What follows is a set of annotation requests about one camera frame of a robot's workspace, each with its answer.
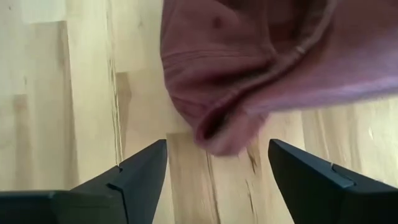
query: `black plastic part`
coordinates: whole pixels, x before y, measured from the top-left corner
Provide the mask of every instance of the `black plastic part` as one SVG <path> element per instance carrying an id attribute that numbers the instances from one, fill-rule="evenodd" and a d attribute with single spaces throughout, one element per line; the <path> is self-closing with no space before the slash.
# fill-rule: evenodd
<path id="1" fill-rule="evenodd" d="M 276 139 L 269 160 L 295 224 L 398 223 L 398 189 Z"/>
<path id="2" fill-rule="evenodd" d="M 159 140 L 71 191 L 0 192 L 0 223 L 150 224 L 166 164 Z"/>

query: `wooden floor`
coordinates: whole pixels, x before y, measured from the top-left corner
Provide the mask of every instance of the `wooden floor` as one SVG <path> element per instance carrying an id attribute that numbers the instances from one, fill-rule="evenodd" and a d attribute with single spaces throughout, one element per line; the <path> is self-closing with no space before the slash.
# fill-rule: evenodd
<path id="1" fill-rule="evenodd" d="M 164 88 L 161 9 L 0 1 L 0 190 L 70 189 L 161 138 L 169 166 L 155 224 L 292 223 L 270 138 L 398 186 L 398 97 L 275 113 L 237 157 L 197 148 Z"/>

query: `pink fabric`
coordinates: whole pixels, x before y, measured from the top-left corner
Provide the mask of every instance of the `pink fabric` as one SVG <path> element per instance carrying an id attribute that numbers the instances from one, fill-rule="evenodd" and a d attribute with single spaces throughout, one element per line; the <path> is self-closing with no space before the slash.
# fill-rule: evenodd
<path id="1" fill-rule="evenodd" d="M 396 0 L 165 0 L 165 84 L 216 155 L 271 111 L 398 93 Z"/>

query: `wood grain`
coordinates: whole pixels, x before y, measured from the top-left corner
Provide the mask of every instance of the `wood grain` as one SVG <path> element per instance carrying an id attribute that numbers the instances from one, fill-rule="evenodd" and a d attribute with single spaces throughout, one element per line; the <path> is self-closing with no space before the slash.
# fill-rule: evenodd
<path id="1" fill-rule="evenodd" d="M 35 189 L 69 185 L 73 120 L 67 100 L 70 74 L 62 57 L 66 35 L 63 22 L 32 25 L 27 30 L 25 66 Z"/>
<path id="2" fill-rule="evenodd" d="M 121 161 L 112 18 L 106 0 L 71 0 L 68 24 L 79 181 Z"/>
<path id="3" fill-rule="evenodd" d="M 175 223 L 221 224 L 210 157 L 190 133 L 167 136 Z"/>
<path id="4" fill-rule="evenodd" d="M 170 176 L 170 163 L 167 163 L 165 180 L 162 187 L 162 193 L 157 204 L 153 224 L 174 224 L 174 204 L 172 193 L 172 182 Z"/>
<path id="5" fill-rule="evenodd" d="M 142 70 L 146 66 L 143 21 L 137 0 L 111 1 L 117 72 Z"/>
<path id="6" fill-rule="evenodd" d="M 16 188 L 16 114 L 13 98 L 1 98 L 0 102 L 0 190 Z"/>
<path id="7" fill-rule="evenodd" d="M 211 156 L 221 223 L 264 223 L 264 186 L 257 139 L 236 157 Z"/>
<path id="8" fill-rule="evenodd" d="M 131 101 L 129 74 L 117 73 L 116 86 L 118 91 L 121 149 L 124 151 L 126 148 L 127 127 L 129 123 L 129 106 Z"/>
<path id="9" fill-rule="evenodd" d="M 0 97 L 26 94 L 24 66 L 25 26 L 18 1 L 0 1 Z"/>
<path id="10" fill-rule="evenodd" d="M 27 95 L 16 95 L 13 100 L 14 124 L 15 124 L 15 173 L 12 189 L 34 189 L 34 173 L 32 143 L 30 136 L 30 121 L 27 104 Z"/>
<path id="11" fill-rule="evenodd" d="M 19 0 L 25 23 L 57 22 L 66 18 L 66 0 Z"/>

